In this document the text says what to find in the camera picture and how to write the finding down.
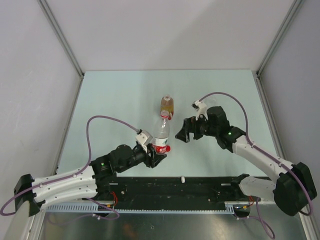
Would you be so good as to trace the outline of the clear plastic bottle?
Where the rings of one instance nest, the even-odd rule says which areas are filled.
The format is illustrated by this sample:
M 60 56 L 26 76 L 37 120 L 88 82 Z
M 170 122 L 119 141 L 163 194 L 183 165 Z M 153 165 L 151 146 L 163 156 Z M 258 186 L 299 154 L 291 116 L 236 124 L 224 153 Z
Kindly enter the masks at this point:
M 207 105 L 208 108 L 218 106 L 218 100 L 215 96 L 211 95 L 206 97 L 203 102 Z

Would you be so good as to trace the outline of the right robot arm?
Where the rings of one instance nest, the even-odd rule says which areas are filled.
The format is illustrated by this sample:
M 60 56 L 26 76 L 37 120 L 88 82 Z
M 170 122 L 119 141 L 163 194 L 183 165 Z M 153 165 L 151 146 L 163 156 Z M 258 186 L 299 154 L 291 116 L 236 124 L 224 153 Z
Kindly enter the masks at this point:
M 247 133 L 230 125 L 221 106 L 198 108 L 196 116 L 183 120 L 175 138 L 188 143 L 190 134 L 194 140 L 214 137 L 223 150 L 246 159 L 267 175 L 268 180 L 240 175 L 230 188 L 231 196 L 237 201 L 247 196 L 261 197 L 274 201 L 282 212 L 294 216 L 318 195 L 307 165 L 271 155 L 250 142 Z

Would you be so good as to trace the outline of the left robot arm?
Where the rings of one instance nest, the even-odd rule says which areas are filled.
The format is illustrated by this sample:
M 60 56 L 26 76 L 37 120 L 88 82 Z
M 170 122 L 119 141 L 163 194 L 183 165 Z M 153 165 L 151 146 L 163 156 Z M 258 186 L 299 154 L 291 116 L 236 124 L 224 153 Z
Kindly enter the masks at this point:
M 13 191 L 15 209 L 29 202 L 29 215 L 34 216 L 51 205 L 75 199 L 97 197 L 105 200 L 111 193 L 110 181 L 118 173 L 141 163 L 155 168 L 166 156 L 165 153 L 157 153 L 151 144 L 146 149 L 139 144 L 134 148 L 122 144 L 91 161 L 84 169 L 39 178 L 25 174 Z

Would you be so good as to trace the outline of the amber tea bottle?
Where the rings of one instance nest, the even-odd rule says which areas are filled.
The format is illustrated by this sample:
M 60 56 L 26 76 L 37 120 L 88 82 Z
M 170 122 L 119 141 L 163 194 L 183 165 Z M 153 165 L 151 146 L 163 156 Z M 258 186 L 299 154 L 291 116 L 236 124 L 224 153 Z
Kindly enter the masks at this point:
M 161 99 L 160 103 L 160 111 L 167 111 L 168 112 L 168 119 L 171 120 L 174 116 L 174 99 L 169 95 L 165 95 Z

